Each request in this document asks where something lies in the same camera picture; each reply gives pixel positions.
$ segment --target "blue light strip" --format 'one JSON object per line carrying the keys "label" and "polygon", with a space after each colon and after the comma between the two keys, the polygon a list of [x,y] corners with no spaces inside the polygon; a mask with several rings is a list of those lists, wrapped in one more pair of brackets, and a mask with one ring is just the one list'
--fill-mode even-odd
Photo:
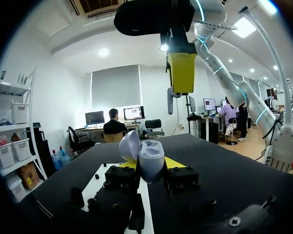
{"label": "blue light strip", "polygon": [[215,75],[217,72],[219,72],[221,69],[223,69],[224,66],[220,67],[219,69],[217,69],[216,71],[214,71],[213,75]]}
{"label": "blue light strip", "polygon": [[262,115],[267,111],[267,108],[263,110],[263,112],[259,115],[259,117],[256,120],[256,124],[258,123],[259,119],[262,117]]}
{"label": "blue light strip", "polygon": [[203,8],[201,3],[199,2],[199,0],[196,0],[196,3],[198,4],[199,8],[200,8],[200,12],[201,12],[201,16],[202,16],[202,21],[205,21],[205,17],[204,17],[204,12],[203,12]]}
{"label": "blue light strip", "polygon": [[243,90],[239,87],[239,86],[237,86],[238,87],[238,89],[241,91],[241,93],[243,94],[243,96],[244,96],[244,101],[246,102],[246,95],[245,95],[245,93],[243,92]]}
{"label": "blue light strip", "polygon": [[201,36],[200,34],[197,34],[199,37],[201,38],[204,38],[204,39],[207,39],[208,37],[204,37],[204,36]]}
{"label": "blue light strip", "polygon": [[202,39],[199,39],[199,38],[198,38],[198,40],[199,40],[202,44],[204,44],[204,41],[203,41]]}

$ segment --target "cable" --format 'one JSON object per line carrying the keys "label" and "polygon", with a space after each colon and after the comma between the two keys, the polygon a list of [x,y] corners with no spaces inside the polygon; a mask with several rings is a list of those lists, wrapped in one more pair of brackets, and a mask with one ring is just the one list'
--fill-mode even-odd
{"label": "cable", "polygon": [[260,160],[263,157],[263,155],[261,157],[259,157],[258,159],[255,159],[255,161]]}
{"label": "cable", "polygon": [[176,127],[175,127],[175,129],[174,129],[172,135],[175,134],[176,128],[177,128],[178,123],[179,123],[179,107],[178,107],[178,99],[176,99],[176,104],[177,104],[177,124],[176,124]]}
{"label": "cable", "polygon": [[[273,134],[274,134],[274,130],[275,130],[275,127],[276,127],[277,123],[278,123],[278,122],[281,123],[281,121],[280,121],[281,115],[280,115],[279,118],[276,118],[276,119],[275,119],[272,128],[270,128],[270,130],[267,132],[267,134],[263,136],[263,139],[266,138],[266,137],[269,135],[269,133],[272,131],[272,137],[270,138],[269,145],[272,145]],[[255,159],[255,161],[261,159],[263,156],[264,156],[264,155],[262,155],[262,156],[259,157],[258,159]]]}

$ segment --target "yellow tape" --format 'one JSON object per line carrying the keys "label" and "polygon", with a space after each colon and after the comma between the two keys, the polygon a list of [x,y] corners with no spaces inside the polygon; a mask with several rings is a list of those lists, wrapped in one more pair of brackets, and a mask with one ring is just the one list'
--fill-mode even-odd
{"label": "yellow tape", "polygon": [[137,161],[127,161],[119,165],[119,167],[130,167],[136,170]]}
{"label": "yellow tape", "polygon": [[174,168],[174,167],[187,167],[179,162],[172,160],[169,157],[165,157],[165,162],[166,162],[167,169]]}

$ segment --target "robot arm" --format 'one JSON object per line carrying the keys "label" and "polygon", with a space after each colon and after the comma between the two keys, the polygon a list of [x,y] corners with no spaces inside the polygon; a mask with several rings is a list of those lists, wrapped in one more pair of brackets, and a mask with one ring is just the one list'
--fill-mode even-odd
{"label": "robot arm", "polygon": [[288,172],[293,169],[292,121],[290,121],[290,124],[288,123],[289,120],[287,120],[288,122],[284,121],[284,123],[278,121],[250,85],[245,81],[236,84],[221,60],[209,51],[214,45],[213,34],[217,30],[215,25],[220,25],[226,18],[222,3],[218,0],[193,0],[192,4],[197,5],[197,8],[195,8],[196,13],[200,12],[200,14],[194,14],[195,21],[202,22],[207,20],[210,23],[196,23],[194,25],[196,35],[194,44],[197,56],[218,79],[232,106],[239,107],[241,104],[246,103],[249,115],[256,122],[266,142],[265,164]]}

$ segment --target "white storage bin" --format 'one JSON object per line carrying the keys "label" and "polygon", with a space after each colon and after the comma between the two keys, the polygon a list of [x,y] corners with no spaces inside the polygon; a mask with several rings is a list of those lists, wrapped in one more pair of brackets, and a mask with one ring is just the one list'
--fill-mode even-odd
{"label": "white storage bin", "polygon": [[3,168],[14,165],[11,143],[0,146],[0,162]]}
{"label": "white storage bin", "polygon": [[26,197],[27,193],[24,186],[21,184],[21,179],[17,175],[7,176],[7,185],[17,202],[20,202]]}
{"label": "white storage bin", "polygon": [[14,149],[14,156],[18,161],[23,161],[31,157],[29,150],[29,138],[12,142]]}
{"label": "white storage bin", "polygon": [[11,115],[12,123],[27,123],[29,104],[25,103],[16,103],[11,101]]}

